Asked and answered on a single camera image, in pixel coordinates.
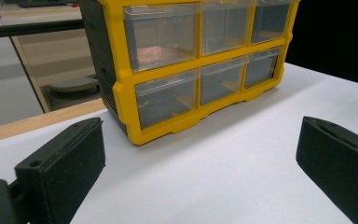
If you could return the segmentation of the black curtain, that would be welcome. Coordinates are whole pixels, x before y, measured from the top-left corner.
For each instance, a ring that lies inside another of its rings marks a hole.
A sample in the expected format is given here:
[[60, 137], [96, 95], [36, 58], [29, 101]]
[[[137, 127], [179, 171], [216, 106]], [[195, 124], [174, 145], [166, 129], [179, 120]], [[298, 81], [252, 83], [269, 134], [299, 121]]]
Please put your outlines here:
[[286, 61], [358, 82], [358, 0], [300, 0]]

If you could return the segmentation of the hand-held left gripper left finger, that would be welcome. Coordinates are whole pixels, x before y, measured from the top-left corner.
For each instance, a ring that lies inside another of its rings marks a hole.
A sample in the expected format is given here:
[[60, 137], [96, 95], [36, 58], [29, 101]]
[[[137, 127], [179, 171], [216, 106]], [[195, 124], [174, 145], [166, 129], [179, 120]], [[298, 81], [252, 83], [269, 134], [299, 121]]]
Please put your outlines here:
[[69, 224], [105, 166], [102, 120], [79, 121], [15, 166], [31, 224]]

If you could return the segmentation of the wooden table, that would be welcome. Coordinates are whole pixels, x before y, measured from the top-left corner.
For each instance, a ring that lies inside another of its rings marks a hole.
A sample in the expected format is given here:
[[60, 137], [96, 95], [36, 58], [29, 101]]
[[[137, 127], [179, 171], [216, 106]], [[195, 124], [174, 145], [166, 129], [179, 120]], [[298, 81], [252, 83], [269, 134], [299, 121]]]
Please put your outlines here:
[[101, 99], [91, 100], [79, 105], [72, 105], [63, 109], [48, 112], [28, 119], [22, 119], [8, 124], [0, 125], [0, 140], [22, 133], [28, 133], [40, 128], [69, 119], [79, 118], [88, 114], [105, 110]]

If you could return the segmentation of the grey round base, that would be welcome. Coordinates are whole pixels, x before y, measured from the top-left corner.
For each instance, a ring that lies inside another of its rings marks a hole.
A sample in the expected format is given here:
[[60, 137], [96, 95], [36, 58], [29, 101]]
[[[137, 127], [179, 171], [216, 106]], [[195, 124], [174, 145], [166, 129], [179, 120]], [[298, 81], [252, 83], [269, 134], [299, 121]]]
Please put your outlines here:
[[100, 97], [96, 77], [78, 77], [47, 85], [52, 110], [85, 103]]

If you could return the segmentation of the set of clear plastic drawers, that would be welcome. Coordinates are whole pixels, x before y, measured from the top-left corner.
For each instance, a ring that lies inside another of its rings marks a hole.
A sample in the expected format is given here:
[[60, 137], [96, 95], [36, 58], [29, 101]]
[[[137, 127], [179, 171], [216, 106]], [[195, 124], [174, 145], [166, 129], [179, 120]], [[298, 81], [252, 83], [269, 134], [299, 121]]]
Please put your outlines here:
[[[204, 0], [125, 7], [131, 70], [140, 72], [267, 43], [283, 36], [294, 0]], [[203, 65], [136, 85], [142, 128], [273, 78], [282, 48]]]

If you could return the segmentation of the yellow black drawer organizer cabinet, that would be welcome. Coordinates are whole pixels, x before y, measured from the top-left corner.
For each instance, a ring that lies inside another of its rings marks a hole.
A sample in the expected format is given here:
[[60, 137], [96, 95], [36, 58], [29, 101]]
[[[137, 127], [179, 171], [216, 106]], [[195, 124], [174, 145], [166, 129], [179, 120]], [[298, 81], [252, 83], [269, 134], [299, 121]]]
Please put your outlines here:
[[[300, 0], [290, 6], [286, 29], [281, 38], [251, 47], [242, 47], [211, 56], [197, 56], [193, 60], [160, 68], [134, 72], [131, 70], [127, 44], [124, 8], [202, 3], [204, 0], [78, 0], [85, 26], [91, 58], [99, 80], [104, 105], [118, 125], [135, 145], [143, 145], [166, 134], [179, 133], [196, 125], [213, 112], [240, 102], [247, 102], [276, 87], [282, 80], [283, 63], [293, 38], [292, 29]], [[208, 105], [199, 105], [172, 119], [142, 128], [138, 113], [135, 87], [148, 80], [177, 75], [211, 63], [248, 55], [260, 50], [282, 48], [273, 78], [241, 90]]]

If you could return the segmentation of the black metal frame bar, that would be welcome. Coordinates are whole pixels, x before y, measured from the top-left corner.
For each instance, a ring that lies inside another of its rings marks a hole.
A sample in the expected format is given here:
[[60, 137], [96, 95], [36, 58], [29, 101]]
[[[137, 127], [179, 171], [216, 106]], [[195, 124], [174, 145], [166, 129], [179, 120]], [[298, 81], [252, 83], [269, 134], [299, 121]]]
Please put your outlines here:
[[0, 38], [18, 35], [34, 35], [51, 32], [69, 31], [82, 29], [81, 19], [69, 21], [46, 21], [37, 23], [11, 24], [0, 26]]

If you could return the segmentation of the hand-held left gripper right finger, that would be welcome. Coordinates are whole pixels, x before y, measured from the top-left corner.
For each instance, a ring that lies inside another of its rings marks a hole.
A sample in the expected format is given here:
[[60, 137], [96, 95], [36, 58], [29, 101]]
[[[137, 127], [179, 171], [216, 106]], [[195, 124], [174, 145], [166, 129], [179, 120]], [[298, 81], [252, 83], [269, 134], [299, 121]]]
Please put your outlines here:
[[305, 117], [296, 162], [333, 204], [358, 224], [358, 134], [330, 121]]

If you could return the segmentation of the beige wooden cabinet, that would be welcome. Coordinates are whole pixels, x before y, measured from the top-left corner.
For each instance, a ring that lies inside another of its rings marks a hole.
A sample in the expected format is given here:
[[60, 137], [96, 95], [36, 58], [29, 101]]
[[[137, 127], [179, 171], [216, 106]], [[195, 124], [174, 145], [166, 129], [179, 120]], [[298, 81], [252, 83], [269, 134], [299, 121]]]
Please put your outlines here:
[[[80, 9], [73, 5], [20, 7], [16, 4], [4, 4], [0, 9], [0, 19], [4, 25], [80, 18]], [[78, 77], [96, 77], [84, 29], [18, 35], [11, 40], [45, 112], [52, 111], [48, 99], [48, 84]]]

